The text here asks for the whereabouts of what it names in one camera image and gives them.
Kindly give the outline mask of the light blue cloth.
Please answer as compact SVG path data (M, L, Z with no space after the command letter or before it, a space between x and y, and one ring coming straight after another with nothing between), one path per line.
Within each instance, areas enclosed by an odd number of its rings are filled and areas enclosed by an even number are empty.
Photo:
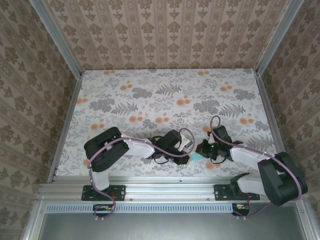
M197 152L194 152L192 153L190 156L189 156L189 163L192 163L192 162L195 162L195 161L198 161L198 160L201 160L203 159L204 157L197 153Z

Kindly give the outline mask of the aluminium table side rail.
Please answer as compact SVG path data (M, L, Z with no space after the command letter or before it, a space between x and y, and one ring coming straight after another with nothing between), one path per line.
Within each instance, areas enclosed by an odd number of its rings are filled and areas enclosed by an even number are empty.
M69 104L69 107L68 107L68 111L66 113L66 117L65 117L64 124L63 124L63 128L62 128L62 131L61 131L61 134L60 134L60 137L59 137L57 148L56 148L56 151L55 151L55 154L54 154L54 158L53 158L53 161L52 161L50 172L49 172L49 175L48 175L48 178L47 178L47 183L48 184L50 184L53 181L54 176L56 174L56 170L58 169L59 162L60 162L60 159L61 159L61 155L62 155L62 152L63 152L63 148L64 148L64 145L65 145L66 137L67 137L67 134L68 134L68 131L69 131L69 127L70 127L70 124L71 124L72 116L73 116L73 113L74 113L74 109L76 107L76 102L77 102L77 99L78 99L78 96L79 96L79 92L81 90L81 85L82 85L82 79L77 79L76 83L75 83L74 91L72 93L72 97L71 97L71 100L70 100L70 104Z
M263 82L263 79L256 72L255 72L255 79L256 79L256 84L257 84L257 87L258 87L258 90L259 90L259 94L260 94L260 97L261 97L261 101L262 101L262 104L263 104L263 107L264 107L264 111L265 111L265 114L266 114L266 118L267 118L267 121L268 121L268 125L269 125L269 128L270 128L270 132L271 132L271 135L272 135L272 139L273 139L273 142L274 142L274 145L275 145L276 152L277 153L286 152L286 148L285 148L285 145L283 143L282 136L280 134L280 130L279 130L279 127L278 127L278 124L277 124L277 121L276 121L276 118L275 118L275 115L274 115L274 112L273 112L273 109L272 109L272 105L271 105L271 102L270 102L266 87L265 87L264 82Z

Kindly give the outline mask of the aluminium lower frame beam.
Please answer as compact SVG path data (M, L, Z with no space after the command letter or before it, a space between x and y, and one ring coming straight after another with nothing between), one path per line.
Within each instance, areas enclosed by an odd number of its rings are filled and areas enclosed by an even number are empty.
M319 240L318 225L311 205L302 199L295 204L306 240Z
M42 201L34 204L22 240L38 240L46 215L46 206Z

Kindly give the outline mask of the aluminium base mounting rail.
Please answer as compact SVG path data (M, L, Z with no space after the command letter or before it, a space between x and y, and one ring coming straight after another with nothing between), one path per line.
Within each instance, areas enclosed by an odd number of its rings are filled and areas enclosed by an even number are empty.
M214 185L229 184L227 177L110 176L112 185L125 185L123 203L214 203ZM81 201L88 176L55 176L39 185L38 201L76 203Z

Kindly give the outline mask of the grey metal panel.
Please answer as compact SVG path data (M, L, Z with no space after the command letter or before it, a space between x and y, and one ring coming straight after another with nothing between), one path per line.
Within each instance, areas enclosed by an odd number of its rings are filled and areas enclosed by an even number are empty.
M307 240L294 211L249 219L210 213L48 214L38 240Z

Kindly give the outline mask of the aluminium corner frame post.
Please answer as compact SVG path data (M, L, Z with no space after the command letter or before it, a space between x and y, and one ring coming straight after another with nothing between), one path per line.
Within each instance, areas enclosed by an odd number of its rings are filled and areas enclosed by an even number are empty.
M261 76L266 70L268 64L270 63L272 57L275 55L277 48L279 47L281 41L284 39L290 25L295 19L297 13L299 12L304 0L290 0L286 10L284 11L282 18L280 19L275 31L266 46L266 49L260 58L258 65L256 67L256 73Z
M30 0L33 8L38 14L40 20L44 24L46 30L50 34L52 40L57 46L59 52L67 63L70 71L72 72L76 81L81 79L82 70L78 65L71 48L68 46L64 39L62 31L58 28L53 15L50 13L49 9L46 7L44 0Z

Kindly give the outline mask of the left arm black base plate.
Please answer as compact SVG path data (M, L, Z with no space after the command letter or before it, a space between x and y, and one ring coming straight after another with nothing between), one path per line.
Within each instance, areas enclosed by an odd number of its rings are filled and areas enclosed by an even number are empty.
M115 201L124 201L126 196L126 186L125 185L110 185L109 188L102 191L105 194L108 194ZM111 201L105 195L98 193L94 190L92 185L85 185L82 189L81 194L82 201Z

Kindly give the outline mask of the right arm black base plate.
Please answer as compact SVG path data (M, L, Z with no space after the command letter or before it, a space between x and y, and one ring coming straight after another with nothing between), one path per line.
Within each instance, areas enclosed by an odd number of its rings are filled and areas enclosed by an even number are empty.
M217 201L245 201L260 200L260 196L254 193L244 193L238 186L232 184L216 184L213 186L214 197Z

